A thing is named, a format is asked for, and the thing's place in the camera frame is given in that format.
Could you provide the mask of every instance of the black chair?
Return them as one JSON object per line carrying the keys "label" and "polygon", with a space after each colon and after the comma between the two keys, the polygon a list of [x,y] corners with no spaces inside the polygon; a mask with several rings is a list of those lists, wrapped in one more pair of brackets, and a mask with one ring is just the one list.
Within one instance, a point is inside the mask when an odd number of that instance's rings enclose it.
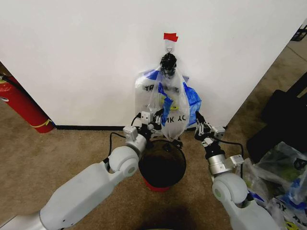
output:
{"label": "black chair", "polygon": [[276,90],[262,111],[267,126],[247,141],[250,158],[259,162],[281,141],[300,152],[307,152],[307,72],[287,91]]}

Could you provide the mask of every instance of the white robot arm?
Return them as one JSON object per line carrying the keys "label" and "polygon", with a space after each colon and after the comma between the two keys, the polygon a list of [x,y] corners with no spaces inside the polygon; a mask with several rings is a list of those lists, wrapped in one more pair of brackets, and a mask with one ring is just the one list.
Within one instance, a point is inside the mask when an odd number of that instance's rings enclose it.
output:
{"label": "white robot arm", "polygon": [[[126,145],[114,149],[111,155],[95,163],[59,187],[47,204],[28,216],[16,216],[0,230],[59,230],[79,222],[106,199],[114,187],[138,169],[139,154],[146,139],[132,126],[124,128]],[[113,173],[107,170],[109,164]]]}
{"label": "white robot arm", "polygon": [[279,230],[270,214],[259,206],[248,193],[244,180],[234,173],[234,167],[241,165],[244,160],[241,155],[225,158],[221,150],[219,138],[225,129],[213,127],[206,123],[202,115],[196,112],[198,127],[195,139],[200,140],[206,150],[206,159],[212,176],[212,192],[224,206],[230,217],[234,230]]}

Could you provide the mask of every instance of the red trash can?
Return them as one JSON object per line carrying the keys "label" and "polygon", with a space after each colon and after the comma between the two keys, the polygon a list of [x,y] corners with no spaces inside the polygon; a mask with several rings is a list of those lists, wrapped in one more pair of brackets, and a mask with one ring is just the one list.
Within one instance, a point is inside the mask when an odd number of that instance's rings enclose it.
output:
{"label": "red trash can", "polygon": [[175,144],[167,140],[154,140],[139,161],[145,184],[155,192],[165,192],[178,183],[186,171],[186,158]]}

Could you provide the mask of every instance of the red fire extinguisher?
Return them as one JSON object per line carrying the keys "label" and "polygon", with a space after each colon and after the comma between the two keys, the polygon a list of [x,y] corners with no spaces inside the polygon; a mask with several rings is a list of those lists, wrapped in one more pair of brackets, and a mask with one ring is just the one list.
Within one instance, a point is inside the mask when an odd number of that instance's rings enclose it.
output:
{"label": "red fire extinguisher", "polygon": [[48,116],[14,77],[0,78],[0,99],[5,101],[39,133],[47,133],[54,128]]}

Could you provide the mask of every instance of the red tape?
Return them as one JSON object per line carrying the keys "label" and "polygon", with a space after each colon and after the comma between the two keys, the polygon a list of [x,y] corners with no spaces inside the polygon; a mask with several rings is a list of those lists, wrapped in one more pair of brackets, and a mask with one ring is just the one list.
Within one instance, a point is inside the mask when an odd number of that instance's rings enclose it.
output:
{"label": "red tape", "polygon": [[170,41],[176,42],[178,40],[178,36],[176,33],[172,33],[172,34],[164,33],[164,40],[170,40]]}

